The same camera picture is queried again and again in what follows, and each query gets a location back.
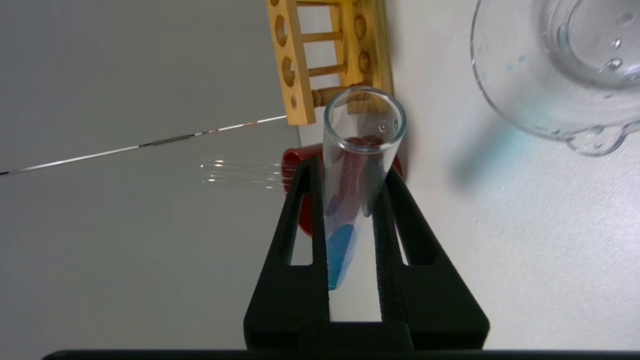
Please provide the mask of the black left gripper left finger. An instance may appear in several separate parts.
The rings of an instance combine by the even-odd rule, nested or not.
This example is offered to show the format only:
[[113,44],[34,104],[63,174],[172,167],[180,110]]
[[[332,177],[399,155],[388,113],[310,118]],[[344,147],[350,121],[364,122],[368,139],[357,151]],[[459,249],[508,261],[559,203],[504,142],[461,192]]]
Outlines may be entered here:
[[[298,217],[311,197],[311,264],[293,265]],[[300,335],[330,320],[329,274],[322,206],[320,158],[295,169],[262,271],[243,320],[250,351],[297,349]]]

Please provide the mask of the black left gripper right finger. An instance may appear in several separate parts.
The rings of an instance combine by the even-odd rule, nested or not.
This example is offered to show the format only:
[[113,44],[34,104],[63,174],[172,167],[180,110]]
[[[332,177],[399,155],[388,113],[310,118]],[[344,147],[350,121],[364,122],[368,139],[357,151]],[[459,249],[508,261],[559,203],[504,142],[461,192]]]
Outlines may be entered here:
[[480,350],[490,322],[395,168],[373,211],[383,322],[403,326],[416,350]]

